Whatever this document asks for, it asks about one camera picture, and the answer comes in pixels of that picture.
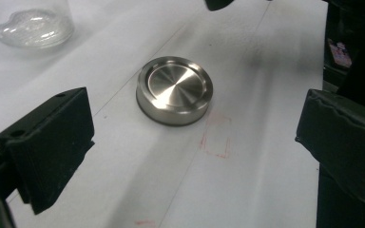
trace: clear plastic container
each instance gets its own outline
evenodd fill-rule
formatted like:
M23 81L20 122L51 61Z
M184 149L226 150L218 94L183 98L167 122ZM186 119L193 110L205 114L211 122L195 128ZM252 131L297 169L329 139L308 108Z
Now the clear plastic container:
M74 26L67 0L0 0L0 41L20 48L49 48Z

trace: red pen mark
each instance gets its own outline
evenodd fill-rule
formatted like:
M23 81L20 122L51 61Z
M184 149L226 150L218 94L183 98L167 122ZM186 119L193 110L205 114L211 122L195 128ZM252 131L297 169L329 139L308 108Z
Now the red pen mark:
M153 220L138 220L138 221L135 221L135 225L141 226L144 228L156 228L156 222Z
M211 112L206 120L200 149L208 155L228 159L231 153L231 126L231 118Z

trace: brushed metal surface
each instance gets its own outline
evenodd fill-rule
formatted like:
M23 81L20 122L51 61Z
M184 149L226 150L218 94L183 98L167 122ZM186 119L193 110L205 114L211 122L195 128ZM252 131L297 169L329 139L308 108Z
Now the brushed metal surface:
M206 112L213 94L207 73L180 57L147 63L138 79L137 101L142 111L162 124L192 124Z

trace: stainless steel disc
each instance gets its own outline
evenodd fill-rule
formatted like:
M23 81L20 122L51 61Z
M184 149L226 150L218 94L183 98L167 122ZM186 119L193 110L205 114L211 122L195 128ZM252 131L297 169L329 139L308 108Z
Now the stainless steel disc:
M206 112L212 94L212 81L203 68L179 57L147 63L139 75L136 93L147 116L171 125L197 121Z

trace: white surface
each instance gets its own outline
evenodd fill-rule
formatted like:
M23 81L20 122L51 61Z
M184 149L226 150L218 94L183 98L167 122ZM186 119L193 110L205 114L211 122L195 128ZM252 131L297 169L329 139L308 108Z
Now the white surface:
M294 137L307 90L322 86L325 3L69 3L77 30L64 46L0 44L0 131L78 86L96 129L54 206L34 216L10 202L18 227L315 227L317 162ZM165 55L213 81L189 126L154 123L136 104L137 73Z

